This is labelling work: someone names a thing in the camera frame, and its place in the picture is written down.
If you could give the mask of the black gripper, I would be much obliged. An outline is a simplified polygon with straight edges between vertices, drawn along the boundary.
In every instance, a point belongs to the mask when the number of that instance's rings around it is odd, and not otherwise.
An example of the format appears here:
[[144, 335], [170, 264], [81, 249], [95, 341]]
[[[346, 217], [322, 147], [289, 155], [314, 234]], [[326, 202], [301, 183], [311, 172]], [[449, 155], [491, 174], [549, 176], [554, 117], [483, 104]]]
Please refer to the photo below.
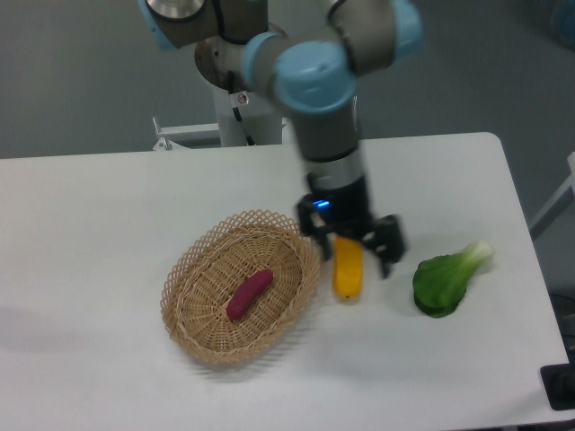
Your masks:
[[373, 218], [364, 176], [336, 189], [322, 189], [312, 173], [305, 179], [309, 192], [296, 204], [297, 221], [301, 234], [319, 247], [322, 259], [332, 258], [328, 234], [336, 233], [361, 242], [378, 259], [382, 278], [389, 278], [407, 251], [402, 219], [398, 215]]

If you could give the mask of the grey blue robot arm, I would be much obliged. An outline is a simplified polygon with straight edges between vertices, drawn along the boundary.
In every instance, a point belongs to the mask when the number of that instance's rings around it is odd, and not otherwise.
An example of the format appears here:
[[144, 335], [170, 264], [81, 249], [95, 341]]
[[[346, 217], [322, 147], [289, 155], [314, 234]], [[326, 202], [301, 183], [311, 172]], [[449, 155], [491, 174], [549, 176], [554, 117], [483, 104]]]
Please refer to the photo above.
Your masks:
[[296, 205], [302, 234], [329, 259], [329, 235], [358, 241], [384, 276], [406, 250], [396, 215], [371, 214], [356, 117], [356, 83], [413, 55], [422, 38], [410, 1], [325, 1], [323, 27], [289, 37], [271, 28], [264, 1], [143, 1], [158, 45], [218, 40], [211, 57], [229, 92], [254, 92], [287, 117], [305, 169]]

